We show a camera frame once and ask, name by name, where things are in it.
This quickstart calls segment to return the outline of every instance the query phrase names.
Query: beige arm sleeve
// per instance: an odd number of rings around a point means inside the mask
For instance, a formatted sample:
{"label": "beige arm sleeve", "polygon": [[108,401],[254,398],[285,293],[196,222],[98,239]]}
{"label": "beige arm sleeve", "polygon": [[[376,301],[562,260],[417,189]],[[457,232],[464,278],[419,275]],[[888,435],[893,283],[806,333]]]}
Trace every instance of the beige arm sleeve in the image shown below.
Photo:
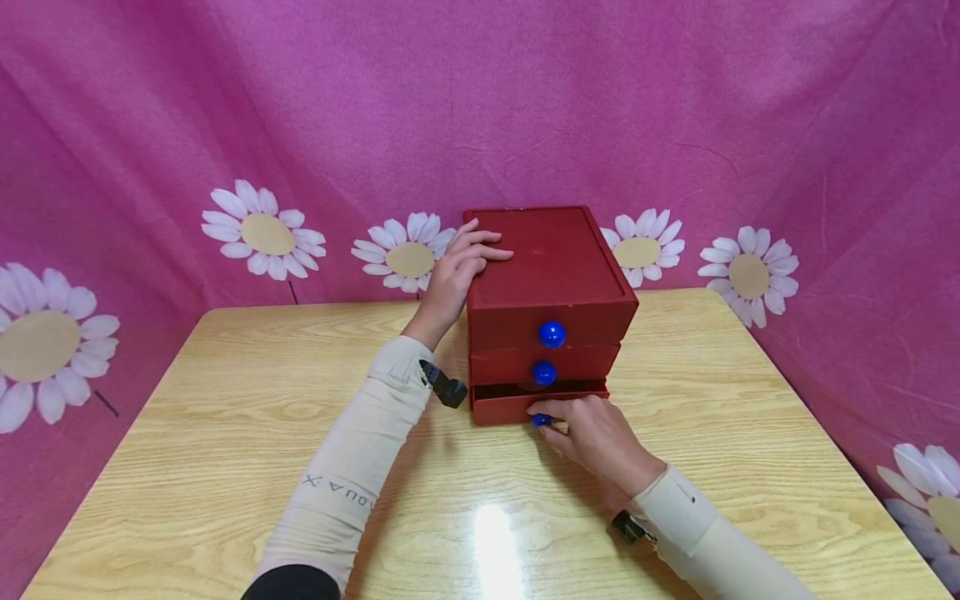
{"label": "beige arm sleeve", "polygon": [[326,434],[294,489],[256,577],[308,564],[347,588],[367,519],[400,447],[430,397],[420,360],[433,354],[400,336],[376,354],[360,391]]}
{"label": "beige arm sleeve", "polygon": [[633,507],[634,520],[657,539],[660,558],[707,600],[816,598],[672,465]]}

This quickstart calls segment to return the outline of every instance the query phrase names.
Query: wooden table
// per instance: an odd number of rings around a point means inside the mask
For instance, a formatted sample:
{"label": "wooden table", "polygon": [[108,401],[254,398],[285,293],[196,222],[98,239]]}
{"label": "wooden table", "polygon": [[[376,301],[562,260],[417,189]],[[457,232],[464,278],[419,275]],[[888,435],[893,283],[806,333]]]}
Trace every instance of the wooden table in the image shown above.
{"label": "wooden table", "polygon": [[[654,453],[821,598],[949,598],[727,305],[640,294],[610,376]],[[25,598],[236,599],[300,472],[416,305],[215,310],[197,325]],[[438,350],[466,373],[463,323]],[[605,529],[593,478],[532,427],[431,400],[348,597],[687,598]]]}

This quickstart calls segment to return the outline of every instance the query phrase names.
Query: daisy print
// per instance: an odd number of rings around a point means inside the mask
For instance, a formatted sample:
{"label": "daisy print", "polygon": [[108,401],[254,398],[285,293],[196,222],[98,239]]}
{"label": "daisy print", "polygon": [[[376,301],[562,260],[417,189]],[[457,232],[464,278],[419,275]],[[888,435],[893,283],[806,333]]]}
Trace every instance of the daisy print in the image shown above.
{"label": "daisy print", "polygon": [[735,240],[718,237],[700,257],[710,264],[697,275],[716,277],[707,287],[716,291],[746,326],[767,326],[767,311],[782,315],[785,299],[794,296],[800,283],[790,275],[800,259],[785,240],[770,244],[770,229],[740,228]]}
{"label": "daisy print", "polygon": [[683,222],[670,223],[669,210],[658,214],[648,208],[636,221],[620,215],[613,224],[616,231],[607,228],[600,231],[631,287],[640,287],[644,279],[657,281],[663,277],[663,269],[680,263],[685,242],[676,238]]}
{"label": "daisy print", "polygon": [[367,262],[364,273],[383,276],[383,285],[408,294],[426,290],[433,265],[446,252],[456,229],[440,230],[440,217],[412,212],[404,227],[390,219],[368,229],[372,241],[354,240],[350,252]]}
{"label": "daisy print", "polygon": [[205,210],[201,225],[208,236],[220,242],[220,253],[227,258],[246,258],[247,270],[254,275],[269,274],[283,281],[289,273],[306,278],[306,269],[317,271],[317,261],[326,255],[324,235],[303,228],[305,217],[299,210],[280,210],[276,196],[261,187],[257,191],[245,180],[234,183],[236,193],[215,189],[213,202],[223,209]]}
{"label": "daisy print", "polygon": [[93,315],[97,298],[53,269],[42,278],[17,263],[0,268],[0,433],[15,431],[35,405],[54,424],[90,397],[87,379],[107,373],[120,326]]}
{"label": "daisy print", "polygon": [[960,593],[960,464],[942,446],[913,444],[895,445],[894,462],[897,470],[876,468],[900,495],[884,505],[950,593]]}

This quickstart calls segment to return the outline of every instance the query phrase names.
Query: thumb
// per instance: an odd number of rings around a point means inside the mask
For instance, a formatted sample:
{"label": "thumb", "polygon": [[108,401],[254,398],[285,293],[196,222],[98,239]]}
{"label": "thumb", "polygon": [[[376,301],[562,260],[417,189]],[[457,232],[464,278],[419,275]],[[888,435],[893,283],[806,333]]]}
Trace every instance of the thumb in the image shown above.
{"label": "thumb", "polygon": [[560,450],[561,454],[563,454],[563,456],[566,458],[573,458],[573,455],[576,452],[573,446],[573,440],[568,438],[564,432],[557,431],[550,425],[544,425],[541,427],[540,432],[543,434],[543,438],[549,445]]}

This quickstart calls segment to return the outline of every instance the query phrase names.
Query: pink curtain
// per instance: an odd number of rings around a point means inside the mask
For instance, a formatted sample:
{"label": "pink curtain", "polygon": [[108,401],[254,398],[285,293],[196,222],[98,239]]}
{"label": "pink curtain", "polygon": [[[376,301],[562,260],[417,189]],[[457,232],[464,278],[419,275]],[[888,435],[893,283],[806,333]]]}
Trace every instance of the pink curtain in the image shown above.
{"label": "pink curtain", "polygon": [[535,204],[723,294],[960,592],[955,2],[8,0],[0,34],[0,598],[205,311],[412,299],[464,208]]}

